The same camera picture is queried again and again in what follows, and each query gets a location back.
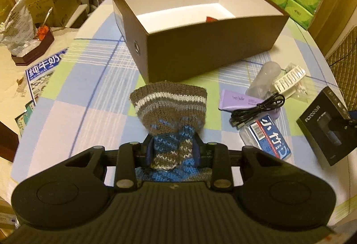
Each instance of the brown quilted fabric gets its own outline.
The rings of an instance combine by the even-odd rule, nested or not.
[[[331,66],[333,75],[336,79],[338,86],[341,88],[348,110],[357,109],[357,26],[354,26],[350,32],[345,36],[341,44],[335,51],[328,57],[327,63]]]

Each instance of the beige tabletop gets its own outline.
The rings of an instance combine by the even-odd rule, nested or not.
[[[33,62],[33,64],[55,52],[69,47],[73,38],[76,37],[77,31],[78,29],[54,28],[53,35],[55,41],[47,52]],[[25,111],[25,104],[31,101],[31,95],[27,86],[24,92],[17,91],[19,89],[17,80],[24,76],[25,70],[28,67],[29,66],[16,66],[11,59],[11,54],[8,49],[0,44],[0,121],[17,134],[19,134],[19,129],[15,118]],[[8,195],[8,183],[10,180],[11,167],[11,162],[0,157],[0,197],[7,201],[10,200]]]

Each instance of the orange flower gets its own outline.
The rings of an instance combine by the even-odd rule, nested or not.
[[[50,29],[48,28],[47,25],[39,27],[39,29],[37,30],[37,36],[39,37],[40,41],[42,41],[45,38],[49,30]]]

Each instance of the checkered tablecloth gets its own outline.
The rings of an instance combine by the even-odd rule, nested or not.
[[[192,78],[184,83],[207,89],[204,142],[215,141],[239,150],[243,142],[229,124],[229,113],[218,110],[222,89],[245,93],[262,64],[276,61],[282,68],[289,63],[307,71],[305,79],[309,103],[326,86],[343,100],[335,79],[311,36],[289,20],[274,47],[263,54]],[[115,23],[112,1],[106,0],[85,22],[77,38],[56,69],[21,139],[11,177],[16,183],[94,145],[117,149],[130,141],[142,142],[147,131],[135,115],[129,94],[144,85],[129,50]],[[288,99],[277,126],[292,151],[288,162],[325,179],[337,195],[330,223],[345,217],[356,201],[357,171],[351,162],[356,151],[329,170],[323,170],[296,119],[309,103]],[[242,183],[239,168],[233,168],[235,185]],[[113,185],[114,168],[105,180]]]

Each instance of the black box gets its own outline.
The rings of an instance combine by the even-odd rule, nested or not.
[[[296,121],[322,167],[333,166],[357,146],[357,129],[330,87],[325,87]]]

